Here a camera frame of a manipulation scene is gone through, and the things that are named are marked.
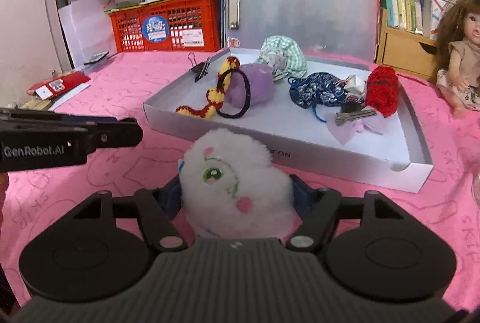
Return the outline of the person's left hand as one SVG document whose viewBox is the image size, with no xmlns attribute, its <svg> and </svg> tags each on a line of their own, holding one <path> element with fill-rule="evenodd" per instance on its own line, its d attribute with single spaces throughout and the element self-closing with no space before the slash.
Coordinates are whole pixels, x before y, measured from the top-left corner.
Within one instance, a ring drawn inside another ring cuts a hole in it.
<svg viewBox="0 0 480 323">
<path fill-rule="evenodd" d="M 6 193 L 9 187 L 10 179 L 7 173 L 0 174 L 0 224 L 3 220 L 2 209 L 6 199 Z"/>
</svg>

